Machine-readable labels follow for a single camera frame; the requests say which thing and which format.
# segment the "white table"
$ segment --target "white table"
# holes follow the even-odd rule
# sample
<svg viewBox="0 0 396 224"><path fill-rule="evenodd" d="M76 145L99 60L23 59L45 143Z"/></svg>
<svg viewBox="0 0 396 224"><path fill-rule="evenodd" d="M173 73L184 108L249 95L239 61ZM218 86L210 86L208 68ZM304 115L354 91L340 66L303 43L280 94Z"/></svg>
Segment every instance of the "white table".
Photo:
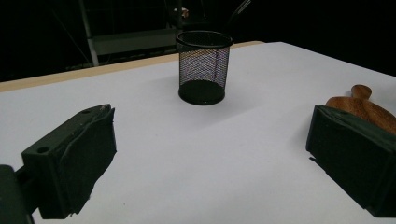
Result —
<svg viewBox="0 0 396 224"><path fill-rule="evenodd" d="M231 51L225 99L198 106L178 97L171 57L0 93L0 163L15 170L80 110L116 108L118 153L91 199L66 220L36 211L37 224L395 223L360 208L305 150L314 105L355 84L396 114L395 77L285 43L251 45Z"/></svg>

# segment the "wooden table edge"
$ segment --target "wooden table edge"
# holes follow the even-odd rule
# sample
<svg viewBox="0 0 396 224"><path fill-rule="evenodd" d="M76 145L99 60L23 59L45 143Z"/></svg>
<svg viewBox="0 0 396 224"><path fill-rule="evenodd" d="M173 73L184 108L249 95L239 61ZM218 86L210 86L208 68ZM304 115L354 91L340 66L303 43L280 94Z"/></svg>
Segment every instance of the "wooden table edge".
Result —
<svg viewBox="0 0 396 224"><path fill-rule="evenodd" d="M241 47L245 47L245 46L251 46L251 45L257 45L257 44L262 44L262 43L263 42L261 42L261 41L249 41L249 42L244 42L244 43L238 43L238 44L234 44L232 46L232 49L241 48ZM102 74L107 74L107 73L112 73L112 72L117 72L117 71L122 71L122 70L128 70L128 69L133 69L133 68L138 68L138 67L143 67L143 66L149 66L149 65L158 64L158 63L173 62L176 60L178 60L177 53L163 55L163 56L159 56L159 57L147 58L147 59L142 59L142 60L130 61L130 62L126 62L126 63L114 63L114 64L109 64L109 65L104 65L104 66L91 67L91 68L80 69L80 70L69 71L69 72L62 72L62 73L58 73L58 74L45 75L45 76L41 76L41 77L28 77L28 78L24 78L24 79L0 82L0 92L15 91L15 90L19 90L19 89L47 85L47 84L52 84L52 83L57 83L57 82L62 82L62 81L67 81L67 80L72 80L72 79L83 78L83 77L99 76Z"/></svg>

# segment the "black wire mesh cup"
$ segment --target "black wire mesh cup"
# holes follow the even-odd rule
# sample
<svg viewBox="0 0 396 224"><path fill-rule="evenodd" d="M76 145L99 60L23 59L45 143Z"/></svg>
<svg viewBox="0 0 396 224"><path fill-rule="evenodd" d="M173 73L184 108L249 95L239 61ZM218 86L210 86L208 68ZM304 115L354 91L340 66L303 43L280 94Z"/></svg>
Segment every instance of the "black wire mesh cup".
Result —
<svg viewBox="0 0 396 224"><path fill-rule="evenodd" d="M222 101L233 39L213 31L187 31L178 34L176 41L180 98L194 105Z"/></svg>

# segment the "mesh pen holder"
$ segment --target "mesh pen holder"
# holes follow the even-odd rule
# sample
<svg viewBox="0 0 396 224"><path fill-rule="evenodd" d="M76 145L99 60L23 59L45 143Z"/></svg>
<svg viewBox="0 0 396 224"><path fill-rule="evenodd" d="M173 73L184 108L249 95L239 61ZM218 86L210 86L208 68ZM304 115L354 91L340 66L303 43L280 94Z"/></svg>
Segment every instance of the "mesh pen holder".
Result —
<svg viewBox="0 0 396 224"><path fill-rule="evenodd" d="M178 95L194 105L213 105L224 99L230 46L233 39L213 31L177 35Z"/></svg>

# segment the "screw hole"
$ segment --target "screw hole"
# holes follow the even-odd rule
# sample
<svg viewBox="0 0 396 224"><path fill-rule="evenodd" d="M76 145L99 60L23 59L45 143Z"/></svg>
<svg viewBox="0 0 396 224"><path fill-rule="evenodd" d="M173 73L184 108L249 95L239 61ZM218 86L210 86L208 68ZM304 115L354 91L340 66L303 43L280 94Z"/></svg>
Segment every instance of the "screw hole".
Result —
<svg viewBox="0 0 396 224"><path fill-rule="evenodd" d="M40 148L37 150L37 152L38 152L38 153L45 153L45 152L48 152L49 150L50 150L49 147L40 147Z"/></svg>

